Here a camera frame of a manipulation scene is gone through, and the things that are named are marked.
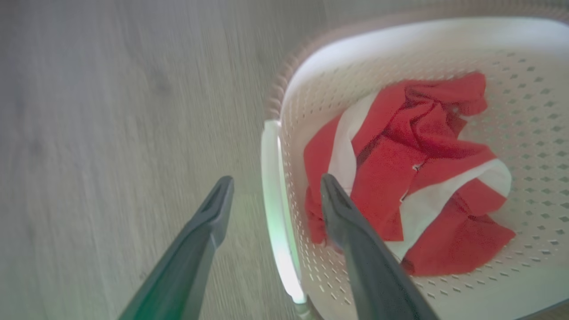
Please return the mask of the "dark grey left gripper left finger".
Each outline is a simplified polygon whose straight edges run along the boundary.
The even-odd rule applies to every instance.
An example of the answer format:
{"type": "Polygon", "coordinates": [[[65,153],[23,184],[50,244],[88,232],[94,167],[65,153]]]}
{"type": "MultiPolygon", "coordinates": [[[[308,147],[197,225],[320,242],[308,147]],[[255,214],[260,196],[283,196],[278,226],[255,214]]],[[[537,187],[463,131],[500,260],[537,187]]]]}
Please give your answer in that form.
{"type": "Polygon", "coordinates": [[[221,177],[118,320],[199,320],[212,261],[226,237],[233,193],[233,178],[221,177]]]}

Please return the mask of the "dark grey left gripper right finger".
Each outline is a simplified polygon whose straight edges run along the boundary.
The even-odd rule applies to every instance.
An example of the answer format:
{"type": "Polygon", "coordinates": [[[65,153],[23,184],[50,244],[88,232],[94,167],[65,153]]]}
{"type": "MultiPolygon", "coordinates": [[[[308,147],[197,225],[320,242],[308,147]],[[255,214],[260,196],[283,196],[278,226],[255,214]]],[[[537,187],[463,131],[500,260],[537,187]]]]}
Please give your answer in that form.
{"type": "Polygon", "coordinates": [[[439,320],[336,178],[324,174],[320,190],[326,232],[343,251],[358,320],[439,320]]]}

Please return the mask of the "white perforated plastic laundry basket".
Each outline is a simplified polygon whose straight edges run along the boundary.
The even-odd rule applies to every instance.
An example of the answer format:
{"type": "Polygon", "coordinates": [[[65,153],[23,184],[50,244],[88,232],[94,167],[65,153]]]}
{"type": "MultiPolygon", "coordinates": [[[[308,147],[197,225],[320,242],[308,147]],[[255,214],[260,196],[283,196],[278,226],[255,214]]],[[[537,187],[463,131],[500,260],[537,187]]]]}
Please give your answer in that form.
{"type": "Polygon", "coordinates": [[[280,280],[310,320],[358,320],[344,258],[309,239],[302,152],[359,97],[403,79],[485,73],[488,111],[463,131],[512,173],[498,223],[516,237],[465,275],[414,278],[441,320],[569,320],[569,2],[429,0],[327,30],[283,65],[261,139],[280,280]]]}

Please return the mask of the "red and white garment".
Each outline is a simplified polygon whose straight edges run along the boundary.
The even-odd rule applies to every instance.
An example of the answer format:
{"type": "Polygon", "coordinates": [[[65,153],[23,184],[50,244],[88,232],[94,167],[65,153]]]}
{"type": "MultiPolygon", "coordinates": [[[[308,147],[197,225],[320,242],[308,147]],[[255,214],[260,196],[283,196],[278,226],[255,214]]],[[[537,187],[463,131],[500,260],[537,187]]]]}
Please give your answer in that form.
{"type": "Polygon", "coordinates": [[[304,149],[305,213],[329,244],[321,177],[331,174],[407,273],[473,272],[515,232],[492,219],[512,176],[489,146],[461,139],[485,112],[486,75],[404,80],[371,93],[322,126],[304,149]]]}

